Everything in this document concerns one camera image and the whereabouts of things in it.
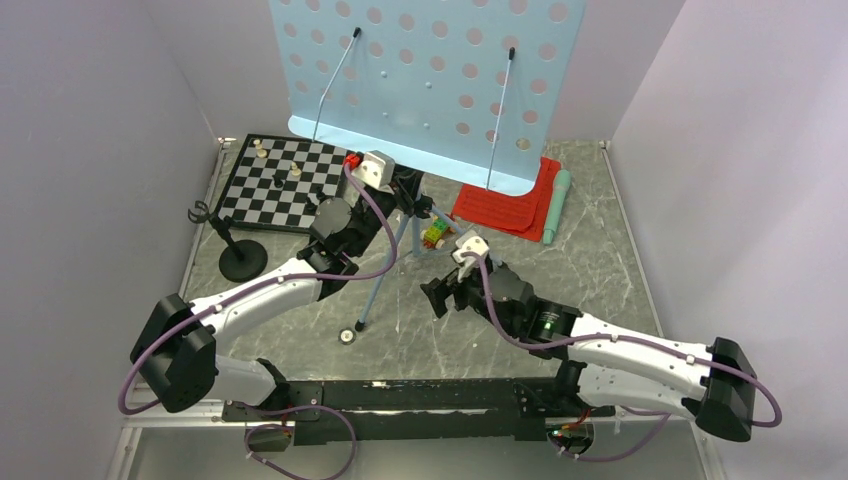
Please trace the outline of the red sheet music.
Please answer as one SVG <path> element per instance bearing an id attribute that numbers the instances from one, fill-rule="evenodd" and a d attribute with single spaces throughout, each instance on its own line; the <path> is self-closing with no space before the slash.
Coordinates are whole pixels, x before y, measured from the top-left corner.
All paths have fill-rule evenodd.
<path id="1" fill-rule="evenodd" d="M 542 157 L 534 188 L 522 196 L 507 196 L 463 185 L 451 215 L 532 242 L 540 242 L 554 190 L 554 180 L 560 171 L 559 161 Z"/>

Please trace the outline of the light blue music stand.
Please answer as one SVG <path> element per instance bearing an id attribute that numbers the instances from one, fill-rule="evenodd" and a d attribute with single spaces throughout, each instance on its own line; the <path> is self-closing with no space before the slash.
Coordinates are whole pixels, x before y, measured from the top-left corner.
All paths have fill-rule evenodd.
<path id="1" fill-rule="evenodd" d="M 508 196 L 536 185 L 583 1 L 273 1 L 291 133 Z"/>

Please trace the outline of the mint green microphone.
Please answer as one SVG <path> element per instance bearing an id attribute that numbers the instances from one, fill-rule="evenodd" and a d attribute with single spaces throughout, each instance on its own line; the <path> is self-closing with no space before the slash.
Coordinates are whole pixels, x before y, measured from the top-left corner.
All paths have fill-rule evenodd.
<path id="1" fill-rule="evenodd" d="M 565 169 L 557 172 L 552 183 L 552 193 L 545 219 L 542 243 L 550 245 L 559 229 L 562 211 L 572 183 L 572 174 Z"/>

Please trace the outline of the black microphone stand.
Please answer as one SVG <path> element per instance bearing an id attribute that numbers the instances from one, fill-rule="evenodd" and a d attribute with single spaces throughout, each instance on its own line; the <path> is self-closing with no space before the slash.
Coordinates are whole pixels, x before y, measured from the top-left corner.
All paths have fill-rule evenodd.
<path id="1" fill-rule="evenodd" d="M 218 261 L 219 271 L 225 279 L 244 283 L 262 274 L 268 262 L 267 250 L 255 240 L 236 241 L 231 233 L 232 219 L 229 216 L 220 217 L 209 209 L 207 203 L 197 200 L 187 210 L 187 217 L 197 225 L 208 223 L 226 244 Z"/>

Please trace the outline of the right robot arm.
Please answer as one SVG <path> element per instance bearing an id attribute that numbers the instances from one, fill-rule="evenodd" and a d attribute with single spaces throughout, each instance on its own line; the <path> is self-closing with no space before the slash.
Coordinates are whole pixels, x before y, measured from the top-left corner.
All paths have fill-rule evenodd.
<path id="1" fill-rule="evenodd" d="M 756 373 L 741 346 L 657 338 L 537 296 L 503 266 L 491 273 L 457 270 L 420 286 L 435 315 L 447 302 L 472 309 L 507 339 L 542 359 L 560 360 L 551 390 L 564 415 L 605 406 L 670 413 L 715 437 L 747 442 L 754 426 Z"/>

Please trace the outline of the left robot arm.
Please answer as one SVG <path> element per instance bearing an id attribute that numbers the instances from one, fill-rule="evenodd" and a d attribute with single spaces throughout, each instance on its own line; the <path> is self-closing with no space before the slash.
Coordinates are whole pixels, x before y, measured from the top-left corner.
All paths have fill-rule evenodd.
<path id="1" fill-rule="evenodd" d="M 157 301 L 130 351 L 132 366 L 118 394 L 122 414 L 156 406 L 178 413 L 205 399 L 246 404 L 264 420 L 285 411 L 290 386 L 276 367 L 265 359 L 222 356 L 218 346 L 350 282 L 382 277 L 398 254 L 389 215 L 428 214 L 432 208 L 421 192 L 421 171 L 347 164 L 343 173 L 358 200 L 349 205 L 323 198 L 316 208 L 317 230 L 294 257 L 217 295 L 187 302 L 174 293 Z"/>

